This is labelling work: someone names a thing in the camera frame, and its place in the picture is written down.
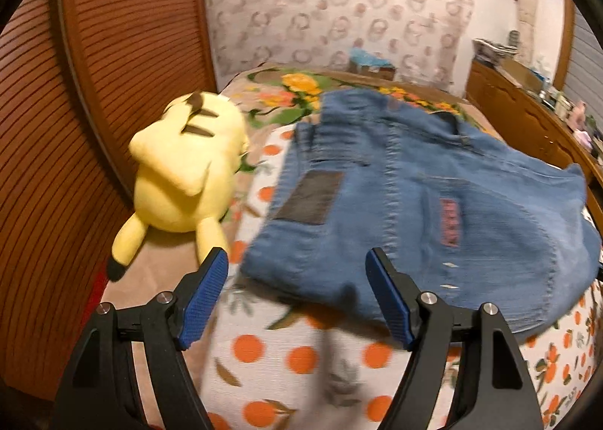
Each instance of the orange polka dot fabric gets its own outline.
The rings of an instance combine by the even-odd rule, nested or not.
[[[262,168],[241,207],[200,396],[217,430],[375,430],[409,353],[380,326],[283,298],[238,275],[245,249],[268,213],[293,132],[294,126],[285,126],[262,138]],[[595,370],[603,346],[601,297],[594,283],[567,315],[521,346],[546,429],[568,412]],[[430,430],[444,425],[459,356],[452,347]]]

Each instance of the red tag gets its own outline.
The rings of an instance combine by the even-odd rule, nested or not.
[[[458,203],[452,199],[440,199],[442,206],[442,244],[458,246],[460,215]]]

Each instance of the box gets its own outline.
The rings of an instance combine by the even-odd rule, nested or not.
[[[388,81],[394,81],[394,76],[396,76],[395,67],[360,66],[354,61],[350,61],[347,70],[350,73],[362,75],[363,77],[380,78],[381,80]]]
[[[536,95],[540,94],[544,82],[532,73],[530,69],[510,58],[501,59],[499,65],[503,70],[510,74],[524,90],[533,92]]]

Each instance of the metal screw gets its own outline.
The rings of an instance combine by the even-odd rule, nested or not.
[[[160,292],[158,294],[158,296],[156,297],[157,302],[159,304],[168,304],[168,303],[171,303],[171,301],[172,301],[173,298],[174,298],[174,295],[170,291]]]
[[[424,292],[421,294],[421,301],[425,304],[435,304],[438,302],[438,296],[436,296],[433,292]]]
[[[109,311],[111,311],[111,303],[100,303],[96,307],[96,312],[99,314],[107,314]]]
[[[484,311],[489,315],[493,316],[498,313],[498,308],[492,303],[486,303],[484,304]]]

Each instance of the blue gripper pad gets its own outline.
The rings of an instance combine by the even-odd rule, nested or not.
[[[188,274],[201,274],[203,278],[184,308],[182,331],[178,337],[180,346],[184,350],[189,349],[194,341],[201,338],[213,307],[218,301],[228,276],[226,252],[221,248],[212,249],[199,270],[199,272]]]
[[[391,336],[402,343],[405,350],[410,350],[415,338],[411,332],[408,306],[373,250],[367,253],[365,267],[367,279],[377,298]]]

